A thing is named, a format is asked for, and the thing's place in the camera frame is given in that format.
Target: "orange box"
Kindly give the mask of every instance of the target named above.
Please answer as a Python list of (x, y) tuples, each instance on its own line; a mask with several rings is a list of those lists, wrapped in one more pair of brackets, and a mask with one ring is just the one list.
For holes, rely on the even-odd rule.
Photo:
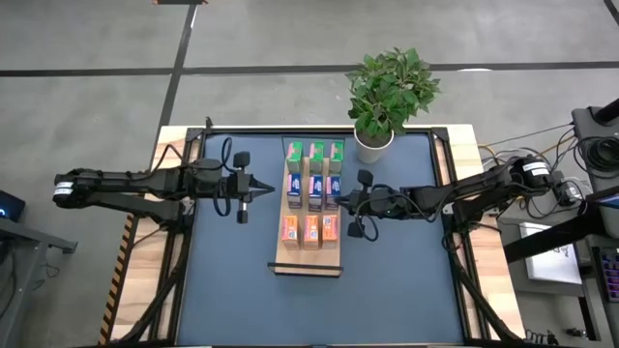
[(320, 249), (320, 219), (318, 216), (306, 216), (303, 248), (308, 250)]
[(338, 216), (322, 217), (322, 247), (336, 248), (338, 245)]
[(298, 249), (301, 247), (299, 243), (299, 220), (296, 216), (283, 217), (281, 241), (286, 248)]

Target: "yellow black striped tape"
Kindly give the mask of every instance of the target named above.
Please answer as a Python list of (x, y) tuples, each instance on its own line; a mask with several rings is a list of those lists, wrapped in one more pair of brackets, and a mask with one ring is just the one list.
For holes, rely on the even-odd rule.
[(118, 300), (120, 300), (120, 290), (125, 276), (125, 268), (129, 264), (129, 250), (132, 243), (132, 233), (134, 233), (134, 225), (137, 223), (137, 218), (132, 214), (127, 215), (125, 221), (125, 230), (123, 231), (123, 238), (120, 242), (118, 251), (118, 257), (116, 257), (116, 267), (114, 267), (114, 274), (112, 275), (111, 285), (109, 287), (109, 293), (107, 294), (107, 302), (105, 303), (105, 310), (103, 311), (103, 320), (101, 322), (101, 330), (99, 336), (99, 344), (104, 345), (109, 342), (112, 327), (114, 324), (114, 314), (118, 309)]

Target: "blue table surface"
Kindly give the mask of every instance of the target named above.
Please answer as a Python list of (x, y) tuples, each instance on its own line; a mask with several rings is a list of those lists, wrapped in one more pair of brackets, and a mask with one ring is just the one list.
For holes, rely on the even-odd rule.
[[(275, 188), (249, 206), (250, 222), (218, 217), (200, 200), (194, 224), (177, 343), (181, 345), (276, 345), (356, 343), (460, 343), (447, 252), (440, 221), (379, 220), (371, 243), (345, 236), (352, 217), (342, 214), (340, 278), (274, 275), (280, 224), (284, 149), (303, 141), (344, 141), (342, 192), (359, 184), (357, 171), (374, 183), (435, 185), (429, 141), (423, 134), (397, 137), (384, 157), (362, 164), (352, 135), (231, 135), (232, 151), (250, 151), (249, 172)], [(209, 137), (206, 156), (218, 158), (226, 135)]]

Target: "screen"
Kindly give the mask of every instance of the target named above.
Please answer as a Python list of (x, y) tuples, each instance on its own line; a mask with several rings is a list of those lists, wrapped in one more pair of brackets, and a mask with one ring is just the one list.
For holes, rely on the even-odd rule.
[(619, 209), (619, 193), (613, 194), (609, 197), (598, 199), (598, 203), (605, 207)]

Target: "box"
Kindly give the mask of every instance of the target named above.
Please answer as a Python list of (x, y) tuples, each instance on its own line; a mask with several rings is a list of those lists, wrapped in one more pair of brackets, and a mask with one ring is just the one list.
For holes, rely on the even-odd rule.
[(329, 159), (329, 172), (341, 173), (341, 165), (344, 163), (344, 142), (334, 141), (331, 144), (331, 156)]
[(322, 175), (311, 175), (309, 177), (308, 210), (311, 212), (322, 211), (322, 197)]
[(322, 217), (322, 248), (336, 248), (338, 246), (338, 216)]
[(327, 177), (325, 184), (325, 210), (337, 210), (339, 208), (336, 199), (339, 198), (339, 175), (331, 175)]
[(281, 241), (286, 248), (298, 249), (301, 247), (299, 241), (299, 220), (296, 216), (283, 217), (281, 224)]
[(301, 173), (288, 174), (288, 190), (286, 191), (286, 196), (288, 197), (288, 208), (290, 209), (300, 209), (303, 206), (301, 178)]
[(324, 152), (325, 143), (322, 141), (311, 143), (309, 146), (309, 173), (322, 174)]
[(306, 216), (306, 228), (303, 237), (303, 249), (320, 249), (320, 220), (318, 216)]
[(286, 165), (290, 173), (301, 173), (303, 170), (303, 143), (301, 141), (293, 141), (288, 145)]

